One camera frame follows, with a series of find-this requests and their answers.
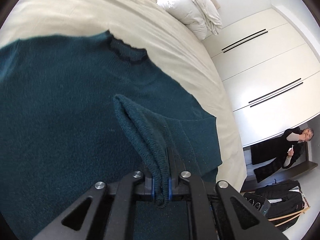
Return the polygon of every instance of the triangular cutout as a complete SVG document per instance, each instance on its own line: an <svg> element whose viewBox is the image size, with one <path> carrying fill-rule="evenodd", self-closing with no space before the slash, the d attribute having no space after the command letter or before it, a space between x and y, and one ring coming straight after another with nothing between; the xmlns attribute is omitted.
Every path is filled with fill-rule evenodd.
<svg viewBox="0 0 320 240"><path fill-rule="evenodd" d="M259 224L259 220L255 218L235 197L230 199L233 208L237 214L240 226L243 230Z"/></svg>
<svg viewBox="0 0 320 240"><path fill-rule="evenodd" d="M67 215L62 220L62 225L75 231L79 231L91 205L91 202L92 198L86 198L79 206L77 206L69 215Z"/></svg>

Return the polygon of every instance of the fitted sheet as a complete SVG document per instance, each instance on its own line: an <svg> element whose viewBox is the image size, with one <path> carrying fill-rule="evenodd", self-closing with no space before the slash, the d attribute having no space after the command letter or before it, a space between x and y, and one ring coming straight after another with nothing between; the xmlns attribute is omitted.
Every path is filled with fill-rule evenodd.
<svg viewBox="0 0 320 240"><path fill-rule="evenodd" d="M110 30L150 59L217 117L223 164L218 180L240 190L246 177L231 104L202 43L156 0L20 0L0 29L0 46L39 35L94 35Z"/></svg>

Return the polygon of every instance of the white wardrobe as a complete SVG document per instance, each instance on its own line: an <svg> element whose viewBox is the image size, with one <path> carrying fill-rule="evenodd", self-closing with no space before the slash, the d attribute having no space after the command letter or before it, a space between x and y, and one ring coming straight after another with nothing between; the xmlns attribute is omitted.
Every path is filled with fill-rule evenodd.
<svg viewBox="0 0 320 240"><path fill-rule="evenodd" d="M320 112L320 63L275 10L229 25L203 44L231 100L243 147Z"/></svg>

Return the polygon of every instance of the white sleeve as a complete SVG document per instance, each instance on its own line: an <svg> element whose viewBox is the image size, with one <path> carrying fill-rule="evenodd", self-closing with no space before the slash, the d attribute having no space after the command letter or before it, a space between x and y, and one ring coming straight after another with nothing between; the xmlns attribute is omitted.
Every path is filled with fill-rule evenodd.
<svg viewBox="0 0 320 240"><path fill-rule="evenodd" d="M299 135L292 132L287 136L287 141L299 141Z"/></svg>
<svg viewBox="0 0 320 240"><path fill-rule="evenodd" d="M288 166L290 164L291 161L291 156L287 156L287 158L285 159L285 162L283 164L284 167Z"/></svg>

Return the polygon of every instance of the bed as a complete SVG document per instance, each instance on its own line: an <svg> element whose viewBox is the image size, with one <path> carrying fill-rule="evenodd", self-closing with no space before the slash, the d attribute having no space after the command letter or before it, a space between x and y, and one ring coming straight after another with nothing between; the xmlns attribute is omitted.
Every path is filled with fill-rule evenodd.
<svg viewBox="0 0 320 240"><path fill-rule="evenodd" d="M20 0L0 29L0 46L38 35L93 35L146 48L151 60L217 117L221 158L217 180L238 191L246 177L244 154L228 96L200 41L156 0Z"/></svg>

